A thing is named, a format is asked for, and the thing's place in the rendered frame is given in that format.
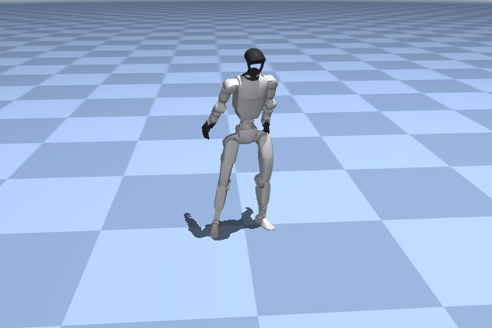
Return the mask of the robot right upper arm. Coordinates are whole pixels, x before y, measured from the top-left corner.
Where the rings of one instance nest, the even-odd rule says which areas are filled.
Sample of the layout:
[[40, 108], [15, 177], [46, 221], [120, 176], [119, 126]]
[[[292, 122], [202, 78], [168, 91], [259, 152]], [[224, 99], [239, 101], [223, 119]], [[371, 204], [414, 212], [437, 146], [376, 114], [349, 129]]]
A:
[[221, 93], [218, 97], [218, 105], [215, 109], [216, 112], [223, 114], [227, 108], [226, 102], [230, 98], [231, 94], [235, 93], [238, 89], [239, 82], [237, 78], [226, 79], [222, 84]]

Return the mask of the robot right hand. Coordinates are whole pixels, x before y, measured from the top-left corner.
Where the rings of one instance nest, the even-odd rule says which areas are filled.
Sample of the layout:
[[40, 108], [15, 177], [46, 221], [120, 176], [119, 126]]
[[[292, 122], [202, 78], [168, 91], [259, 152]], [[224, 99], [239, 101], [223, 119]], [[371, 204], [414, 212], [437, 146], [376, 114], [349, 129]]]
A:
[[202, 129], [203, 129], [203, 130], [202, 130], [203, 135], [204, 135], [204, 137], [205, 137], [205, 138], [207, 138], [208, 140], [209, 140], [208, 132], [210, 131], [210, 128], [213, 128], [213, 127], [214, 127], [214, 124], [210, 124], [210, 125], [208, 126], [208, 123], [207, 123], [207, 122], [205, 122], [205, 123], [203, 124], [203, 126], [202, 126]]

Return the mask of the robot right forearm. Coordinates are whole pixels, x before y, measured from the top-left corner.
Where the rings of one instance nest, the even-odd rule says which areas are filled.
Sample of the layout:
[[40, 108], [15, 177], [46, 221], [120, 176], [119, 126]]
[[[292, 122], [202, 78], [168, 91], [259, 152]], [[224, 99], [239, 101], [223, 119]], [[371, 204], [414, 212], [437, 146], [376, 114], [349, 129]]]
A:
[[216, 123], [218, 122], [218, 119], [219, 119], [219, 116], [221, 116], [220, 113], [216, 112], [215, 109], [217, 107], [218, 103], [216, 103], [211, 111], [211, 114], [209, 116], [209, 118], [207, 119], [207, 123], [208, 123], [208, 126], [210, 124], [214, 124], [216, 125]]

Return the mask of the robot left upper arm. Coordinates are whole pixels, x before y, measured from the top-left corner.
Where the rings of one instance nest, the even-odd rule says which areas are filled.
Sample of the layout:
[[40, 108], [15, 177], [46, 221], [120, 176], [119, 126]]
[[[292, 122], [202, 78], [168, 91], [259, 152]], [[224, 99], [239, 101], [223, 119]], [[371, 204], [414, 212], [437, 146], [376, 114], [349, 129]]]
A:
[[273, 75], [265, 75], [268, 80], [268, 92], [264, 102], [264, 108], [268, 111], [276, 107], [276, 102], [273, 99], [276, 92], [276, 87], [278, 86], [277, 80]]

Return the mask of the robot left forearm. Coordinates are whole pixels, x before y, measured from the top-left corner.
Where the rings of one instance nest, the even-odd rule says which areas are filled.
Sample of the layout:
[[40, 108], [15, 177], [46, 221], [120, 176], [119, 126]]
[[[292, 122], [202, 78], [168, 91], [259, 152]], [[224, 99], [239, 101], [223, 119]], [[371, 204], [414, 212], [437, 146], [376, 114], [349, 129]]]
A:
[[264, 125], [264, 122], [268, 121], [270, 124], [270, 119], [271, 119], [271, 113], [273, 112], [274, 108], [271, 109], [270, 111], [266, 110], [263, 108], [263, 114], [261, 118], [261, 123]]

